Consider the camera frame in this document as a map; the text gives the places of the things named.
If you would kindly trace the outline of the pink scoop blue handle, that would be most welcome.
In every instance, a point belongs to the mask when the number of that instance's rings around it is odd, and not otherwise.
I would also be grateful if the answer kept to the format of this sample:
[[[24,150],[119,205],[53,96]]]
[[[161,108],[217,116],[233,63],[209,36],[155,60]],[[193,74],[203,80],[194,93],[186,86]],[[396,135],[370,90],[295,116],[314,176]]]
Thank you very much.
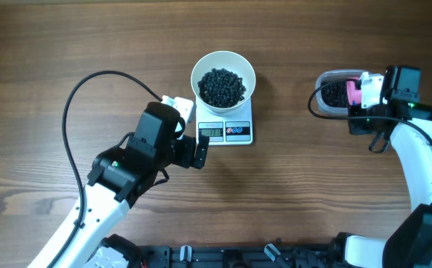
[[[361,104],[362,92],[359,89],[358,77],[350,77],[350,81],[346,82],[347,99],[350,106]]]

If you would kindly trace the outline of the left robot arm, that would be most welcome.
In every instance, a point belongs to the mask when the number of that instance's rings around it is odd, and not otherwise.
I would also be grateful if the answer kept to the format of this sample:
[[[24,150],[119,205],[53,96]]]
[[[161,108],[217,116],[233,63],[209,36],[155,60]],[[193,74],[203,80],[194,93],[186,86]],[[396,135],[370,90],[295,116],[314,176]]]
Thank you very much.
[[[95,158],[73,209],[31,267],[82,267],[137,199],[169,180],[158,173],[169,165],[203,168],[208,138],[184,133],[195,108],[183,98],[150,102],[136,130]]]

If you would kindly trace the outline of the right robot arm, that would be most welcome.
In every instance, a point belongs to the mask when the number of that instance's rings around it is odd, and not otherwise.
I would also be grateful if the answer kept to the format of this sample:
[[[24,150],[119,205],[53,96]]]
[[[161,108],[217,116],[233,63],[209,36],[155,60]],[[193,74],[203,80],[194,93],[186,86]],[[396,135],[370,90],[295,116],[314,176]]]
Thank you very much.
[[[419,102],[419,69],[388,66],[346,82],[349,132],[374,133],[396,151],[411,213],[387,239],[351,234],[342,261],[353,267],[432,267],[432,106]]]

